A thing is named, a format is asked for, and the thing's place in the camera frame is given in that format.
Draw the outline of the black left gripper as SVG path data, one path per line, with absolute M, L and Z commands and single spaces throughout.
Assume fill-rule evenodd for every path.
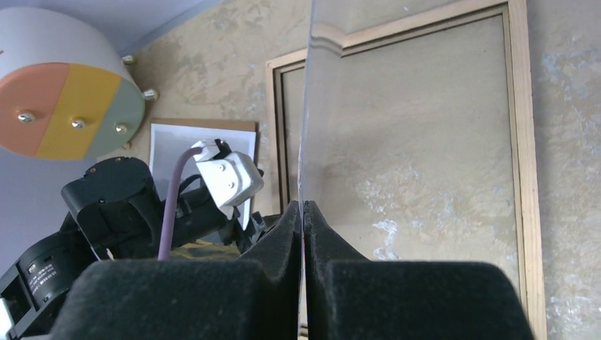
M 183 180 L 176 194 L 173 249 L 217 232 L 224 244 L 236 243 L 244 253 L 280 218 L 254 212 L 243 230 L 219 211 L 199 175 Z M 69 208 L 63 234 L 79 234 L 96 252 L 107 249 L 117 259 L 157 257 L 165 202 L 144 161 L 135 157 L 100 161 L 65 185 L 61 195 Z

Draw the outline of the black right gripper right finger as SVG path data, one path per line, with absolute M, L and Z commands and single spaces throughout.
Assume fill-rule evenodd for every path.
M 470 261 L 371 261 L 303 206 L 311 339 L 531 339 L 497 267 Z

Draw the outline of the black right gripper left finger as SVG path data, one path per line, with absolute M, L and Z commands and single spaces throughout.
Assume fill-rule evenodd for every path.
M 229 261 L 120 260 L 74 282 L 51 339 L 296 339 L 301 212 Z

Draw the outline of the clear acrylic sheet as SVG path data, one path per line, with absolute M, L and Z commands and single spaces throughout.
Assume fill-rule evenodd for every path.
M 477 261 L 522 302 L 538 213 L 518 1 L 315 1 L 299 194 L 365 257 Z

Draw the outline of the wooden picture frame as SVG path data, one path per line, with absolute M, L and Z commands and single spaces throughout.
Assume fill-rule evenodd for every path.
M 310 339 L 545 339 L 525 1 L 314 1 L 266 64 Z

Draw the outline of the brown cardboard backing board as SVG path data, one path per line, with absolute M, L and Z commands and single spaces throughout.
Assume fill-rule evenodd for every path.
M 208 138 L 244 139 L 255 136 L 257 123 L 246 120 L 217 120 L 193 118 L 154 118 L 150 123 L 152 139 L 168 135 L 176 139 L 202 140 Z

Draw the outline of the round white drawer cabinet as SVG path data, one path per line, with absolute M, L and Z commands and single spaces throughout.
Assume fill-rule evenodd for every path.
M 25 157 L 80 160 L 108 154 L 142 125 L 148 101 L 92 26 L 34 7 L 1 11 L 1 147 Z

